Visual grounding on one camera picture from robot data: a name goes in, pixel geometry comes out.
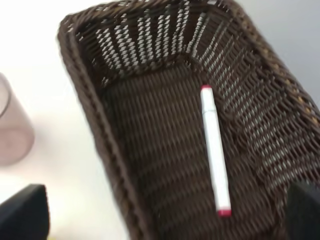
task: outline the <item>brown wicker basket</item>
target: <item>brown wicker basket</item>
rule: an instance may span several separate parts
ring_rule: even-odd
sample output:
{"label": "brown wicker basket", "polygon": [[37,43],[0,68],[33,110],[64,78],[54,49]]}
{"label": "brown wicker basket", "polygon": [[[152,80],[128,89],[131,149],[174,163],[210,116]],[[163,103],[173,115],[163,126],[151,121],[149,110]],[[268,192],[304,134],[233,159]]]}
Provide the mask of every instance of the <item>brown wicker basket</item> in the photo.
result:
{"label": "brown wicker basket", "polygon": [[[132,239],[286,239],[288,186],[320,182],[320,113],[239,5],[101,4],[68,15],[58,39]],[[219,113],[227,219],[215,209],[202,84]]]}

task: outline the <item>marker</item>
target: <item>marker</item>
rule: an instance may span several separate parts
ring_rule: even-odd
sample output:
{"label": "marker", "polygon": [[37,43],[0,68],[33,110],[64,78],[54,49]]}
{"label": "marker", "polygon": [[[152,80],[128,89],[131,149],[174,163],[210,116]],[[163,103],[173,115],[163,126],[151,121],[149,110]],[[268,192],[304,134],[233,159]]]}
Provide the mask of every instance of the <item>marker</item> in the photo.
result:
{"label": "marker", "polygon": [[202,118],[209,160],[215,208],[220,217],[231,216],[231,203],[224,150],[214,94],[209,85],[201,87]]}

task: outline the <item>red marker tip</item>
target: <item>red marker tip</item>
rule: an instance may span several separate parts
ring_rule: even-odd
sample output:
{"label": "red marker tip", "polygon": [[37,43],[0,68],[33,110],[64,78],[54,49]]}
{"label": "red marker tip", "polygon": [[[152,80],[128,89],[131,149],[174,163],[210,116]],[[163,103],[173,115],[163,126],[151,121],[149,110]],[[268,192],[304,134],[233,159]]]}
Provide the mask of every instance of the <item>red marker tip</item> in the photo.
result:
{"label": "red marker tip", "polygon": [[202,85],[201,90],[202,90],[202,89],[210,89],[210,88],[211,88],[211,86],[208,85],[208,84],[206,84],[206,85]]}
{"label": "red marker tip", "polygon": [[222,209],[218,211],[219,217],[230,217],[231,216],[231,209]]}

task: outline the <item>white surface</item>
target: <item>white surface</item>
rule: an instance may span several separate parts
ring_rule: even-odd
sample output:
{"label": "white surface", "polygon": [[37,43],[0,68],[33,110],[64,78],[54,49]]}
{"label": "white surface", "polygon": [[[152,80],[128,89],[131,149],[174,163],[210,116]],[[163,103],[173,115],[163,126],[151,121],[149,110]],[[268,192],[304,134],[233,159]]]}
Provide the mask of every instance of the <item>white surface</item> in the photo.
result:
{"label": "white surface", "polygon": [[[0,168],[0,201],[28,183],[46,184],[51,230],[58,240],[127,238],[56,41],[59,22],[65,15],[100,2],[0,1],[0,72],[10,80],[37,134],[28,158]],[[241,2],[318,102],[320,2]]]}
{"label": "white surface", "polygon": [[214,192],[215,210],[231,210],[225,156],[212,88],[203,88],[200,95],[206,150],[210,166],[211,184]]}

